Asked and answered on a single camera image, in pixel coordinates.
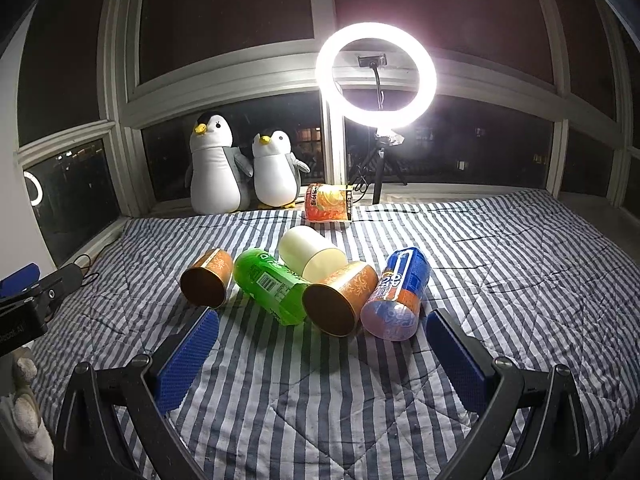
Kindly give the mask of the large penguin plush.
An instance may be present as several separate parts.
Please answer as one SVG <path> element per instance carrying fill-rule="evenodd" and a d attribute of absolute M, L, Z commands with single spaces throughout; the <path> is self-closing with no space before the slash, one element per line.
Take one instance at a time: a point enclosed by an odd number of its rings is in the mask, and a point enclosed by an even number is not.
<path fill-rule="evenodd" d="M 191 162 L 184 185 L 197 214 L 230 214 L 250 206 L 250 160 L 237 146 L 226 118 L 216 112 L 198 116 L 189 139 Z"/>

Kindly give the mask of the left copper paper cup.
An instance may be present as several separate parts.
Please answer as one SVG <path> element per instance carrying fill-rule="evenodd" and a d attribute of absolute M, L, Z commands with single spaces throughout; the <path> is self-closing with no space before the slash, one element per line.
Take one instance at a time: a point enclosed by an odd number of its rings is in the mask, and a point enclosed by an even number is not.
<path fill-rule="evenodd" d="M 206 252 L 180 276 L 180 289 L 190 304 L 219 308 L 227 298 L 233 270 L 228 252 L 214 248 Z"/>

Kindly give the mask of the small penguin plush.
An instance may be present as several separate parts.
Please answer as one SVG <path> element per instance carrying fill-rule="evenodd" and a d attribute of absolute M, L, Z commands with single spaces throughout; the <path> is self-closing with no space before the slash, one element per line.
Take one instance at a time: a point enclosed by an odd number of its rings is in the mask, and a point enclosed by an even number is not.
<path fill-rule="evenodd" d="M 270 208 L 293 207 L 302 186 L 300 175 L 309 174 L 310 168 L 293 153 L 288 134 L 278 128 L 257 133 L 252 153 L 257 199 Z"/>

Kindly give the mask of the blue orange printed cup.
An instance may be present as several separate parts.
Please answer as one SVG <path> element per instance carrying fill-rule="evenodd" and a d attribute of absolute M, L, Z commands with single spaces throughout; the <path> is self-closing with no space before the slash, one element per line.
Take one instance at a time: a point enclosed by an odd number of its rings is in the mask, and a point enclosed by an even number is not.
<path fill-rule="evenodd" d="M 405 341 L 418 330 L 431 267 L 417 247 L 396 250 L 360 312 L 363 328 L 375 337 Z"/>

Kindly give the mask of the copper paper cup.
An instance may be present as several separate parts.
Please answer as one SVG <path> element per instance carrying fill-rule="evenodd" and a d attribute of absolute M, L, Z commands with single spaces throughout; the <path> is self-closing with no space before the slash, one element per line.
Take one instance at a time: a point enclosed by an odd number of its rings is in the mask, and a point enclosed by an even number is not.
<path fill-rule="evenodd" d="M 233 270 L 228 252 L 214 248 L 206 252 L 180 276 L 180 289 L 190 304 L 219 308 L 227 298 Z"/>
<path fill-rule="evenodd" d="M 310 322 L 333 337 L 346 337 L 356 328 L 364 304 L 378 286 L 369 263 L 354 261 L 319 283 L 310 284 L 302 304 Z"/>

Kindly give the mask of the green plastic cup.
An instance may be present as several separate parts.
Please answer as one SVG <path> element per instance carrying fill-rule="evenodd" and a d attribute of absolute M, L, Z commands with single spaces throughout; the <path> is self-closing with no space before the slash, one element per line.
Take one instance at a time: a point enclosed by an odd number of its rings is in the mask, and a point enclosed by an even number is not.
<path fill-rule="evenodd" d="M 271 313 L 281 325 L 303 323 L 303 293 L 310 283 L 269 252 L 250 248 L 234 260 L 233 277 L 242 292 Z"/>

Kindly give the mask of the black tripod stand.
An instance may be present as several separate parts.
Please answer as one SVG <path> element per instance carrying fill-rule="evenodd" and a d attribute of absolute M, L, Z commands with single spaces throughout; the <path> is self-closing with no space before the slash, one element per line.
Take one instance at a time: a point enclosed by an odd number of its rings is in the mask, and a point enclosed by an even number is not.
<path fill-rule="evenodd" d="M 384 170 L 389 166 L 392 173 L 398 177 L 402 185 L 407 185 L 406 177 L 401 173 L 400 165 L 391 148 L 401 146 L 405 137 L 390 129 L 378 129 L 374 134 L 374 147 L 364 156 L 361 162 L 357 162 L 349 169 L 348 184 L 354 191 L 361 194 L 358 200 L 362 200 L 367 194 L 370 184 L 373 184 L 371 203 L 377 205 L 381 201 Z"/>

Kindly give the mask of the striped blue white quilt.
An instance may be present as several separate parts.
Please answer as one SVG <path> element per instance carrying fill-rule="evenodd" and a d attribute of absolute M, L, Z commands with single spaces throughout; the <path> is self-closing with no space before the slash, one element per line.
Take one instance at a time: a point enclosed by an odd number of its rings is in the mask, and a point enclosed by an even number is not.
<path fill-rule="evenodd" d="M 132 220 L 34 344 L 34 389 L 58 421 L 74 366 L 119 367 L 188 313 L 181 273 L 209 249 L 274 252 L 297 210 Z M 540 191 L 440 204 L 360 207 L 320 229 L 382 270 L 416 246 L 431 266 L 427 309 L 444 308 L 495 356 L 570 368 L 591 453 L 639 403 L 639 269 L 612 240 Z M 471 428 L 424 333 L 333 338 L 282 326 L 232 287 L 212 353 L 170 415 L 211 479 L 431 479 Z"/>

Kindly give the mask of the right copper paper cup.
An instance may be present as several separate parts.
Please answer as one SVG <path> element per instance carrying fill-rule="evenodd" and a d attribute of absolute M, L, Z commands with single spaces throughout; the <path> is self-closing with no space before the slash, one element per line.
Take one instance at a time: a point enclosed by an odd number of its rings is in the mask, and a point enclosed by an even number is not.
<path fill-rule="evenodd" d="M 310 284 L 302 304 L 310 322 L 333 337 L 346 337 L 356 328 L 364 304 L 378 286 L 369 263 L 354 261 L 319 283 Z"/>

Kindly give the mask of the cream white plastic cup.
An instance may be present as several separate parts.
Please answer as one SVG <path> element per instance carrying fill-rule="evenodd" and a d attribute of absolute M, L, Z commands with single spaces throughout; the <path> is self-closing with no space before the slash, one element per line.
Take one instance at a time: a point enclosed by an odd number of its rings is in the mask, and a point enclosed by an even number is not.
<path fill-rule="evenodd" d="M 318 283 L 347 266 L 345 253 L 309 226 L 287 230 L 278 244 L 279 257 L 294 273 Z"/>

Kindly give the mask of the beige plush toy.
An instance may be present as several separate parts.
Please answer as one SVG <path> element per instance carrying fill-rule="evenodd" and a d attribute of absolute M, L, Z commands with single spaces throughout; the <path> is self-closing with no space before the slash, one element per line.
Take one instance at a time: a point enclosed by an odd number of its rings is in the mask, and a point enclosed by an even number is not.
<path fill-rule="evenodd" d="M 1 358 L 8 371 L 1 381 L 1 395 L 9 399 L 9 414 L 26 453 L 47 466 L 53 465 L 54 445 L 32 391 L 38 374 L 32 349 L 23 346 Z"/>

